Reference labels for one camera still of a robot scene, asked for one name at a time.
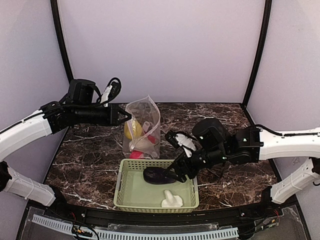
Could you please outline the purple eggplant toy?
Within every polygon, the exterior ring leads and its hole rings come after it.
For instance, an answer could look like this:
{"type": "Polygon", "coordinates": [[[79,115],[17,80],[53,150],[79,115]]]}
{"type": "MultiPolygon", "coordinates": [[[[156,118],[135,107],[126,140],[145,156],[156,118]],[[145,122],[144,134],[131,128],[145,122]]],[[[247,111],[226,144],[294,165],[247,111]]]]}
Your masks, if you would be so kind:
{"type": "Polygon", "coordinates": [[[143,170],[143,179],[145,182],[152,185],[166,185],[176,182],[175,179],[165,175],[165,169],[161,167],[147,167],[143,170]]]}

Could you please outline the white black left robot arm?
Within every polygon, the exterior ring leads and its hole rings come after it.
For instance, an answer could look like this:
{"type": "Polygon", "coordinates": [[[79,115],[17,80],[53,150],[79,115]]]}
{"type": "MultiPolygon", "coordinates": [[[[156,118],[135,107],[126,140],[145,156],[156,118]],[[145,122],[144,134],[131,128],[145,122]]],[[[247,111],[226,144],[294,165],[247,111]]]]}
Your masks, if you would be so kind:
{"type": "Polygon", "coordinates": [[[71,80],[66,95],[52,101],[24,119],[0,132],[0,190],[50,207],[64,202],[62,193],[54,186],[26,177],[5,162],[12,153],[24,146],[68,127],[91,124],[103,127],[119,126],[132,115],[112,103],[122,88],[119,78],[112,78],[100,92],[95,82],[87,79],[71,80]]]}

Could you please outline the red chili pepper toy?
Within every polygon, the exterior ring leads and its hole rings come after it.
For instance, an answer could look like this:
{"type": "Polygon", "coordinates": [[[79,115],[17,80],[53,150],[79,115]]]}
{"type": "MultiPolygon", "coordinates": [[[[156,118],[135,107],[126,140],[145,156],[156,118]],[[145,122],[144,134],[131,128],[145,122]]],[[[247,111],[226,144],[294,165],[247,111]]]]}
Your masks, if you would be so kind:
{"type": "Polygon", "coordinates": [[[147,139],[148,139],[153,145],[155,145],[156,142],[157,142],[156,138],[155,138],[154,136],[152,136],[152,135],[148,135],[148,136],[147,136],[147,139]]]}

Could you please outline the white mushroom toy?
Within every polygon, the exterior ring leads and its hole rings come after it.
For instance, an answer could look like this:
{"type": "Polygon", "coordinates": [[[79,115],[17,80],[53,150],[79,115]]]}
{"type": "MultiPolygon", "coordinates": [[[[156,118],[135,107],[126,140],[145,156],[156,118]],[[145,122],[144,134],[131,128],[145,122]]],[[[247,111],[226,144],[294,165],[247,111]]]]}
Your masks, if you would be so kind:
{"type": "Polygon", "coordinates": [[[161,202],[162,208],[180,208],[183,206],[183,199],[179,195],[173,195],[170,190],[164,191],[165,199],[161,202]]]}

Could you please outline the clear zip top bag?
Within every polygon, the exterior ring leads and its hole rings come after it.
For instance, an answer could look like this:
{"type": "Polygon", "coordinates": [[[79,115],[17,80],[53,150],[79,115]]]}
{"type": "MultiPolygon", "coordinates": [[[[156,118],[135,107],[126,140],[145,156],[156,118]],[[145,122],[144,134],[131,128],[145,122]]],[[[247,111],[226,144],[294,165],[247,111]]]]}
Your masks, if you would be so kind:
{"type": "Polygon", "coordinates": [[[161,145],[161,113],[156,103],[150,96],[128,103],[125,110],[132,115],[131,120],[137,120],[142,127],[142,135],[128,139],[123,132],[122,152],[126,158],[130,158],[133,151],[129,149],[129,142],[137,142],[139,139],[147,139],[152,135],[156,138],[155,150],[150,154],[144,152],[145,159],[159,159],[161,145]]]}

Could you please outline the white cauliflower toy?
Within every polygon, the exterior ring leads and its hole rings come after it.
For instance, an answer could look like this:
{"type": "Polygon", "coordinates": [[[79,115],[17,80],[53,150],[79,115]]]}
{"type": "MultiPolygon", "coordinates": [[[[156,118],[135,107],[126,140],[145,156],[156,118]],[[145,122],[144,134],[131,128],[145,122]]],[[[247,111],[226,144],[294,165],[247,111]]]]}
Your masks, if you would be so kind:
{"type": "Polygon", "coordinates": [[[150,154],[151,152],[155,151],[155,147],[154,147],[154,144],[147,138],[141,138],[141,139],[138,139],[137,142],[134,142],[133,140],[131,140],[129,142],[129,150],[150,154]]]}

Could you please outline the yellow bell pepper toy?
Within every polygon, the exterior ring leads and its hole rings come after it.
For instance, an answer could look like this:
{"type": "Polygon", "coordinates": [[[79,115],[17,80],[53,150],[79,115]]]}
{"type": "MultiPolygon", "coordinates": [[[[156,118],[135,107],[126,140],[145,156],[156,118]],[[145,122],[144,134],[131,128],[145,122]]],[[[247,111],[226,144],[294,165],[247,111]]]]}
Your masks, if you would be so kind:
{"type": "Polygon", "coordinates": [[[136,119],[128,120],[124,125],[124,136],[132,140],[142,135],[143,129],[141,124],[136,119]]]}

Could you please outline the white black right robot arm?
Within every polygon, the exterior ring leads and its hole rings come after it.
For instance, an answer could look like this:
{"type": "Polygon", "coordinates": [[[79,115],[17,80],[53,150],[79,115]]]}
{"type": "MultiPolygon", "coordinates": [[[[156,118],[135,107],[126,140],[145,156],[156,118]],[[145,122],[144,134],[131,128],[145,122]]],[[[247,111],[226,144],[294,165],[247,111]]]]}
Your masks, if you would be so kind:
{"type": "Polygon", "coordinates": [[[164,171],[165,177],[184,183],[194,179],[200,170],[226,162],[241,165],[305,157],[297,170],[263,191],[264,201],[278,205],[320,178],[319,128],[276,132],[257,124],[230,134],[217,118],[207,118],[199,121],[191,133],[166,133],[166,140],[174,148],[182,147],[183,153],[164,171]]]}

